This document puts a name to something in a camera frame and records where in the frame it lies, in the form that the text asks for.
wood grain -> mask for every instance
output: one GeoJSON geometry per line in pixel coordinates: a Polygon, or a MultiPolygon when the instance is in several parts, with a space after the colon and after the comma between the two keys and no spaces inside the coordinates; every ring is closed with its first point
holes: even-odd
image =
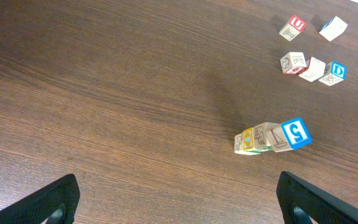
{"type": "Polygon", "coordinates": [[[283,223],[283,170],[358,207],[357,3],[0,1],[0,209],[74,173],[76,223],[283,223]],[[293,14],[308,25],[287,42],[293,14]],[[328,42],[334,16],[349,27],[328,42]],[[289,51],[348,77],[283,75],[289,51]],[[234,154],[235,134],[297,116],[313,144],[234,154]]]}

white block face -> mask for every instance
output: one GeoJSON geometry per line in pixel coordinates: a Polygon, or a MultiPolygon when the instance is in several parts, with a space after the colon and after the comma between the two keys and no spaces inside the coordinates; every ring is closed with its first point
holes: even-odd
{"type": "Polygon", "coordinates": [[[306,68],[302,70],[299,74],[299,77],[313,82],[324,75],[324,69],[326,64],[317,58],[311,57],[306,61],[306,68]]]}
{"type": "Polygon", "coordinates": [[[285,137],[281,124],[266,130],[267,139],[275,152],[292,150],[288,139],[285,137]]]}
{"type": "Polygon", "coordinates": [[[254,127],[254,144],[256,151],[269,151],[273,149],[270,145],[269,140],[266,137],[266,131],[269,131],[270,128],[276,126],[276,123],[264,122],[258,124],[254,127]]]}
{"type": "Polygon", "coordinates": [[[255,151],[255,152],[254,151],[244,151],[242,148],[243,148],[242,133],[240,133],[234,137],[234,152],[236,154],[253,156],[253,155],[259,155],[261,153],[261,152],[257,152],[257,151],[255,151]]]}
{"type": "Polygon", "coordinates": [[[346,27],[347,24],[336,16],[334,19],[325,24],[319,33],[328,41],[332,41],[337,36],[345,32],[346,27]]]}
{"type": "Polygon", "coordinates": [[[346,78],[347,68],[337,62],[331,62],[326,65],[324,76],[319,79],[320,82],[327,86],[335,85],[346,78]]]}
{"type": "Polygon", "coordinates": [[[298,74],[302,68],[306,68],[302,52],[289,52],[280,59],[280,64],[284,74],[298,74]]]}
{"type": "Polygon", "coordinates": [[[306,22],[298,16],[292,16],[290,20],[281,28],[279,34],[286,38],[287,41],[293,40],[306,27],[306,22]]]}
{"type": "Polygon", "coordinates": [[[297,37],[301,32],[297,31],[293,26],[291,26],[288,22],[281,28],[279,34],[286,38],[287,41],[293,40],[297,37]]]}

cube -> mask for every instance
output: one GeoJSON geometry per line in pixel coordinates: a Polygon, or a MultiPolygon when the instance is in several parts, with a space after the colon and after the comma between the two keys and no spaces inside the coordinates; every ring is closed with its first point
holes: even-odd
{"type": "Polygon", "coordinates": [[[267,138],[273,151],[295,150],[312,142],[302,118],[295,118],[267,130],[267,138]]]}
{"type": "Polygon", "coordinates": [[[293,40],[306,27],[306,22],[298,16],[293,15],[291,19],[281,28],[279,34],[286,38],[287,41],[293,40]]]}
{"type": "Polygon", "coordinates": [[[319,33],[328,41],[332,41],[337,36],[345,32],[346,27],[347,24],[338,16],[336,16],[334,19],[331,19],[331,21],[325,24],[319,33]]]}
{"type": "Polygon", "coordinates": [[[299,72],[299,77],[313,82],[324,75],[326,64],[317,58],[310,57],[306,61],[306,68],[302,68],[299,72]]]}
{"type": "Polygon", "coordinates": [[[236,154],[242,154],[242,155],[248,155],[248,156],[258,155],[261,153],[261,152],[256,152],[256,151],[243,150],[242,133],[240,133],[234,137],[234,152],[236,154]]]}
{"type": "Polygon", "coordinates": [[[280,63],[284,74],[298,74],[302,68],[306,68],[302,52],[289,52],[280,59],[280,63]]]}
{"type": "Polygon", "coordinates": [[[278,124],[264,122],[254,127],[254,144],[256,151],[269,151],[273,149],[273,147],[270,145],[269,140],[266,137],[265,130],[276,125],[278,124]]]}
{"type": "Polygon", "coordinates": [[[337,84],[345,80],[346,70],[347,70],[346,66],[333,61],[326,65],[324,76],[320,78],[319,81],[327,86],[332,86],[334,84],[337,84]]]}

yellow block face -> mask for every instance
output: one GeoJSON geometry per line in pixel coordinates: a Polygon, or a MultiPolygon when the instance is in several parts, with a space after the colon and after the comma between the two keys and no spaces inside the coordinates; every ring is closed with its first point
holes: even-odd
{"type": "Polygon", "coordinates": [[[253,128],[246,129],[242,132],[243,150],[250,150],[254,148],[254,130],[253,128]]]}

wooden table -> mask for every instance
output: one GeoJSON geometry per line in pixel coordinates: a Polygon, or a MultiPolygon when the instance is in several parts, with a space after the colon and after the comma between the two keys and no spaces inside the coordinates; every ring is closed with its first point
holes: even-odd
{"type": "Polygon", "coordinates": [[[283,170],[358,207],[357,3],[0,1],[0,209],[74,173],[77,223],[283,223],[283,170]],[[293,14],[308,25],[288,42],[293,14]],[[349,26],[328,42],[334,16],[349,26]],[[347,79],[283,75],[289,51],[347,79]],[[234,153],[298,116],[313,144],[234,153]]]}

